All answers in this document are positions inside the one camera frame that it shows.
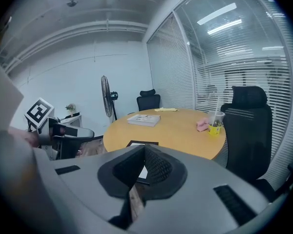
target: window blinds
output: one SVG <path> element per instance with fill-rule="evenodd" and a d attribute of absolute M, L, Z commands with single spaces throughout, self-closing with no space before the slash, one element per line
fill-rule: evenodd
<path fill-rule="evenodd" d="M 192 65 L 180 27 L 173 14 L 147 43 L 153 87 L 161 106 L 194 109 Z"/>
<path fill-rule="evenodd" d="M 214 17 L 215 11 L 223 12 L 228 6 L 230 11 Z M 273 113 L 273 157 L 291 107 L 290 69 L 275 15 L 258 0 L 187 0 L 176 13 L 193 58 L 195 109 L 208 112 L 215 110 L 218 101 L 219 105 L 231 103 L 232 86 L 262 87 Z"/>

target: potted plant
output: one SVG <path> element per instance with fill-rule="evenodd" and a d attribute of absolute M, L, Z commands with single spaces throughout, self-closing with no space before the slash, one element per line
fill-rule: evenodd
<path fill-rule="evenodd" d="M 67 111 L 69 111 L 70 116 L 73 117 L 73 111 L 75 110 L 75 105 L 71 103 L 65 108 L 67 109 Z"/>

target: office chair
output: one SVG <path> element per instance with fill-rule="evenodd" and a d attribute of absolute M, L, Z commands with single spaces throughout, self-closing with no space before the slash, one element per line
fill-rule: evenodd
<path fill-rule="evenodd" d="M 227 169 L 261 191 L 272 202 L 275 192 L 265 179 L 272 148 L 272 110 L 257 86 L 233 86 L 232 103 L 224 104 L 228 141 Z"/>
<path fill-rule="evenodd" d="M 139 111 L 159 108 L 161 96 L 155 94 L 155 90 L 141 91 L 139 97 L 137 97 L 137 103 Z"/>

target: black vent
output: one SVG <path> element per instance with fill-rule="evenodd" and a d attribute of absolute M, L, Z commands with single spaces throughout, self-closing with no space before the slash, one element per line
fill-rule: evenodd
<path fill-rule="evenodd" d="M 218 186 L 214 191 L 240 226 L 256 216 L 228 185 Z"/>
<path fill-rule="evenodd" d="M 79 169 L 80 169 L 79 166 L 73 165 L 73 166 L 66 166 L 66 167 L 55 169 L 55 172 L 58 175 L 61 175 L 61 174 L 67 174 L 67 173 L 70 173 L 70 172 L 73 172 L 73 171 L 76 171 L 76 170 L 79 170 Z"/>
<path fill-rule="evenodd" d="M 146 169 L 150 173 L 150 185 L 155 185 L 166 180 L 171 174 L 172 165 L 153 150 L 146 149 L 145 155 Z"/>

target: white wall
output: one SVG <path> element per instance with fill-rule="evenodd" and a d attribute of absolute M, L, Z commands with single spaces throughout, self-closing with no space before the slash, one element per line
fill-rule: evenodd
<path fill-rule="evenodd" d="M 117 91 L 116 114 L 137 112 L 141 90 L 152 89 L 146 44 L 140 35 L 108 32 L 64 40 L 27 59 L 9 74 L 24 99 L 11 125 L 26 129 L 23 114 L 38 97 L 55 107 L 55 116 L 67 116 L 65 106 L 76 105 L 83 127 L 103 135 L 110 125 L 105 114 L 101 76 Z"/>

